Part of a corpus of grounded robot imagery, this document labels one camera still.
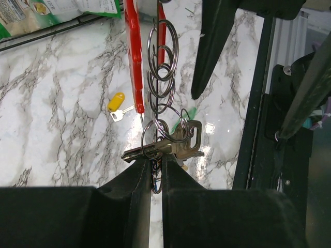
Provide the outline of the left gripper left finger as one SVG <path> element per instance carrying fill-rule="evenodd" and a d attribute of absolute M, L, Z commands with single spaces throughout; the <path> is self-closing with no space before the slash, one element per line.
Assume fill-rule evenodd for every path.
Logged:
<path fill-rule="evenodd" d="M 151 166 L 99 188 L 1 188 L 1 247 L 148 247 Z"/>

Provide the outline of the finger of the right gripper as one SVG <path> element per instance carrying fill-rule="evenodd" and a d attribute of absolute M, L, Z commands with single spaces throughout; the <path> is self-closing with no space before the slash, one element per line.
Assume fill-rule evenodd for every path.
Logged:
<path fill-rule="evenodd" d="M 316 51 L 279 131 L 279 139 L 293 136 L 330 92 L 330 36 Z"/>

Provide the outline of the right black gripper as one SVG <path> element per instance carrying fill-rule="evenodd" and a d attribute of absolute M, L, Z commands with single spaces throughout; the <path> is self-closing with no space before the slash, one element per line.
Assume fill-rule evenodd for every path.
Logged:
<path fill-rule="evenodd" d="M 305 0 L 203 0 L 198 52 L 191 86 L 192 99 L 198 99 L 209 82 L 234 24 L 237 9 L 264 18 L 293 20 Z"/>

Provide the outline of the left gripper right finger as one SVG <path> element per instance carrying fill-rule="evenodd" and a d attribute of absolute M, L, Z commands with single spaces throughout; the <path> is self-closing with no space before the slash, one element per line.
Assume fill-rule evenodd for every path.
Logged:
<path fill-rule="evenodd" d="M 164 247 L 307 247 L 298 213 L 275 190 L 208 190 L 162 159 Z"/>

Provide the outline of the keyring with keys red tag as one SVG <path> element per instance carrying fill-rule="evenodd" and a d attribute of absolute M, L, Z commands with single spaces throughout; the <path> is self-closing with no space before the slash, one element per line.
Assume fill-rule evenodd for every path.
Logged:
<path fill-rule="evenodd" d="M 171 154 L 178 162 L 201 157 L 202 124 L 186 109 L 173 107 L 179 57 L 177 31 L 166 19 L 165 1 L 124 1 L 129 68 L 136 112 L 142 122 L 141 145 L 124 152 L 131 162 L 148 159 L 151 188 L 162 190 L 162 159 Z"/>

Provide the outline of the yellow tagged key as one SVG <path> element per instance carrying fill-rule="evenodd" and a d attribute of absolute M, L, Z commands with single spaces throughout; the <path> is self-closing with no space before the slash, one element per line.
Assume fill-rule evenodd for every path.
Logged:
<path fill-rule="evenodd" d="M 131 105 L 121 110 L 120 106 L 123 104 L 124 101 L 125 94 L 123 92 L 117 92 L 107 105 L 107 109 L 110 112 L 110 116 L 112 117 L 114 122 L 121 121 L 126 113 L 134 109 L 134 105 Z"/>

